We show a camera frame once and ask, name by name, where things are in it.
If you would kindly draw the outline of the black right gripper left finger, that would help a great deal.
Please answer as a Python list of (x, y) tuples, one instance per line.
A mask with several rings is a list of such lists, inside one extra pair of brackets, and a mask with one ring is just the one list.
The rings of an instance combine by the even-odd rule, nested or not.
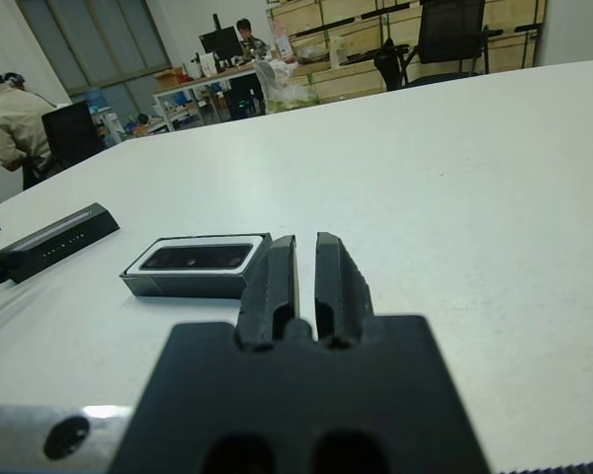
[(298, 316), (296, 246), (295, 235), (274, 240), (242, 293), (235, 335), (245, 352), (271, 348)]

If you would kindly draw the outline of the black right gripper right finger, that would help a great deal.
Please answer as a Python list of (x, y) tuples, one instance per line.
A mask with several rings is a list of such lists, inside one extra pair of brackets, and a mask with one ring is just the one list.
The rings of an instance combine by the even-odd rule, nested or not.
[(349, 349), (375, 316), (369, 286), (343, 241), (319, 232), (315, 247), (315, 321), (318, 343)]

